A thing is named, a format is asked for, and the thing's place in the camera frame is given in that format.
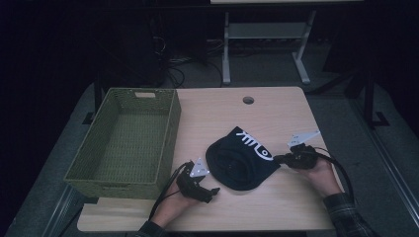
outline hole in table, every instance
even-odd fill
[[[252,105],[255,102],[253,97],[243,97],[243,103],[246,105]]]

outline table surface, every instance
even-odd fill
[[[182,107],[173,170],[199,157],[236,126],[258,139],[273,155],[290,152],[295,133],[318,129],[298,87],[214,88],[178,90]],[[252,97],[254,103],[243,103]],[[307,142],[326,148],[318,135]],[[200,203],[173,221],[173,231],[260,231],[332,229],[321,196],[298,173],[282,166],[261,186],[233,191],[213,176],[200,182],[221,190],[210,203]],[[147,219],[154,200],[101,197],[86,203],[78,220],[85,232],[136,231]]]

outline hand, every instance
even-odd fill
[[[167,191],[166,196],[169,196],[169,197],[164,199],[159,204],[153,217],[151,217],[151,221],[158,224],[162,228],[166,227],[166,225],[170,221],[174,220],[176,217],[181,215],[188,207],[199,203],[198,200],[195,200],[189,197],[184,197],[179,192],[179,187],[176,184],[176,180],[169,187],[169,190]]]
[[[324,197],[342,193],[333,173],[332,165],[324,159],[317,159],[317,164],[310,170],[295,170],[304,175]]]

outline basket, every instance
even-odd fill
[[[111,88],[64,181],[91,198],[158,198],[180,114],[176,90]]]

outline black cap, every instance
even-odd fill
[[[255,189],[281,167],[264,146],[238,126],[212,144],[206,158],[212,175],[237,191]]]

